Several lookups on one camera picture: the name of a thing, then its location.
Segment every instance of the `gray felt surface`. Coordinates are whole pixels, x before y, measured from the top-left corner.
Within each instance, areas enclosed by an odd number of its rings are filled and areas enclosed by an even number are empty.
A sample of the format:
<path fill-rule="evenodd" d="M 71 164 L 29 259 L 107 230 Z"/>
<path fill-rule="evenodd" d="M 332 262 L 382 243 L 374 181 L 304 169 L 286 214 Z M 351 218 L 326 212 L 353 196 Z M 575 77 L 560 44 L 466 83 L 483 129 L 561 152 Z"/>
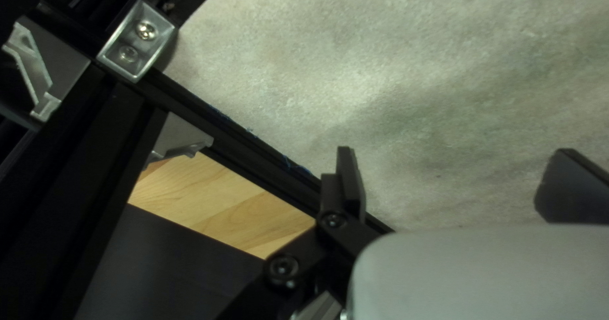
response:
<path fill-rule="evenodd" d="M 609 0 L 208 0 L 166 74 L 315 175 L 355 148 L 397 229 L 540 221 L 555 149 L 609 166 Z"/>

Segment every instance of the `screw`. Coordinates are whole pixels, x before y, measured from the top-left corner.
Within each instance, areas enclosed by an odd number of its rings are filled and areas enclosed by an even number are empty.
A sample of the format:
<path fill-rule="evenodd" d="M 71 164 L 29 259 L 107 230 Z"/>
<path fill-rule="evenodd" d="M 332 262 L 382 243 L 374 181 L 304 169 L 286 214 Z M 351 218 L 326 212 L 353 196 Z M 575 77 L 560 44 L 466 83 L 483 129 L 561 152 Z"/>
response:
<path fill-rule="evenodd" d="M 298 271 L 298 262 L 292 256 L 278 256 L 270 262 L 270 270 L 272 274 L 281 277 L 294 276 Z"/>
<path fill-rule="evenodd" d="M 156 37 L 156 30 L 154 27 L 145 21 L 140 21 L 135 26 L 135 32 L 143 40 L 153 40 Z"/>
<path fill-rule="evenodd" d="M 129 63 L 133 63 L 133 62 L 137 61 L 138 57 L 140 56 L 138 54 L 138 51 L 133 49 L 133 47 L 131 47 L 129 45 L 121 46 L 118 49 L 118 54 L 120 55 L 122 60 L 127 61 Z"/>
<path fill-rule="evenodd" d="M 331 228 L 338 228 L 343 226 L 346 223 L 346 219 L 344 216 L 336 213 L 331 213 L 324 216 L 324 223 Z"/>

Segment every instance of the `metal corner bracket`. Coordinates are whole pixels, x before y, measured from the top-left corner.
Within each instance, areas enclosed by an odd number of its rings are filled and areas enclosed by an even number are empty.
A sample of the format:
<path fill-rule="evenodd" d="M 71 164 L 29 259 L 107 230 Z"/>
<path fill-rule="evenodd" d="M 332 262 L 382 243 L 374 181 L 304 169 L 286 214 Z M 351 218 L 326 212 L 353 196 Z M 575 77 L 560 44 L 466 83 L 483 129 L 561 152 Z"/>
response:
<path fill-rule="evenodd" d="M 138 82 L 176 35 L 178 28 L 144 0 L 138 0 L 97 60 L 127 80 Z"/>

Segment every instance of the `black screw head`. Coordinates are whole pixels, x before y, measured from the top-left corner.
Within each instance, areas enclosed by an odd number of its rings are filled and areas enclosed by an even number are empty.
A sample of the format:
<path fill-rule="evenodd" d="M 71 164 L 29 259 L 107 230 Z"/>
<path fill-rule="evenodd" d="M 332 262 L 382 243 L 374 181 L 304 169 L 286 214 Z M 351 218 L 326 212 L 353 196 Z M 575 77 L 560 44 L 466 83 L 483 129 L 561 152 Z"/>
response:
<path fill-rule="evenodd" d="M 346 219 L 344 216 L 336 213 L 331 213 L 324 216 L 324 224 L 330 226 L 331 228 L 338 228 L 343 226 L 346 223 Z"/>
<path fill-rule="evenodd" d="M 291 277 L 298 272 L 298 261 L 292 256 L 281 255 L 270 262 L 270 273 L 276 277 Z"/>

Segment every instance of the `wooden surface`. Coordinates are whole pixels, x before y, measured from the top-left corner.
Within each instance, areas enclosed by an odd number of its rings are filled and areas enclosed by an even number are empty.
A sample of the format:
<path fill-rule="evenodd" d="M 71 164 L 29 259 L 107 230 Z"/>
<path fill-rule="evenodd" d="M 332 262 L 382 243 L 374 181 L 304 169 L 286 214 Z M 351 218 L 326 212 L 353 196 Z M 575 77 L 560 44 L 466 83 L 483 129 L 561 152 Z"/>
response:
<path fill-rule="evenodd" d="M 129 203 L 261 258 L 314 224 L 202 153 L 151 163 Z"/>

